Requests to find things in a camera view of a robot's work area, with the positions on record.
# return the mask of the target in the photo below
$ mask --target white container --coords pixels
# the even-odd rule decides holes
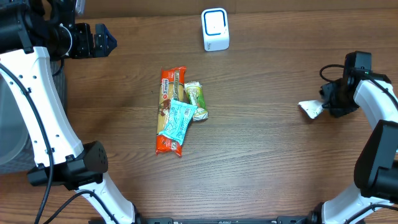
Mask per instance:
[[[201,26],[206,51],[225,50],[229,47],[228,18],[224,9],[204,10]]]

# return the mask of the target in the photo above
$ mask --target green snack package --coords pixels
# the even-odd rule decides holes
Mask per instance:
[[[195,114],[193,114],[193,121],[203,121],[207,119],[208,112],[206,110],[206,103],[199,82],[188,82],[184,84],[184,87],[191,104],[194,106],[198,106]]]

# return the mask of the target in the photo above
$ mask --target candy wrapper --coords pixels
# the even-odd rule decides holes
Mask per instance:
[[[160,82],[159,107],[157,116],[156,154],[174,151],[182,156],[182,147],[176,140],[171,140],[159,135],[169,121],[171,99],[183,101],[183,83],[186,67],[177,67],[170,70],[162,70]]]
[[[203,97],[201,84],[199,82],[188,82],[184,84],[185,92],[192,105],[198,106],[195,114],[193,115],[193,121],[203,121],[208,118],[208,112],[206,110],[206,103]]]
[[[188,124],[197,108],[197,106],[171,100],[169,122],[159,134],[176,140],[182,146]]]

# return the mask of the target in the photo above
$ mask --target wooden table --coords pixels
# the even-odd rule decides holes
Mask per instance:
[[[67,60],[68,117],[83,142],[101,141],[109,173],[146,217],[306,215],[353,182],[371,129],[362,111],[309,121],[319,69],[355,50],[398,83],[398,10],[230,15],[230,48],[203,50],[200,16],[95,19],[118,40],[108,58]],[[155,156],[160,69],[186,65],[203,85],[209,119],[192,124],[183,157]],[[326,72],[342,76],[340,69]],[[25,173],[0,177],[0,221],[32,223],[44,187]],[[53,187],[43,221],[73,192]],[[99,217],[83,198],[55,223]],[[369,223],[396,223],[379,211]]]

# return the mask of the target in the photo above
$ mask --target gray container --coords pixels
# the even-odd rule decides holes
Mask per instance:
[[[58,70],[51,63],[52,73]],[[54,77],[55,88],[66,108],[67,87],[62,72]],[[7,83],[0,75],[0,175],[30,170],[35,166],[32,143],[21,112]]]

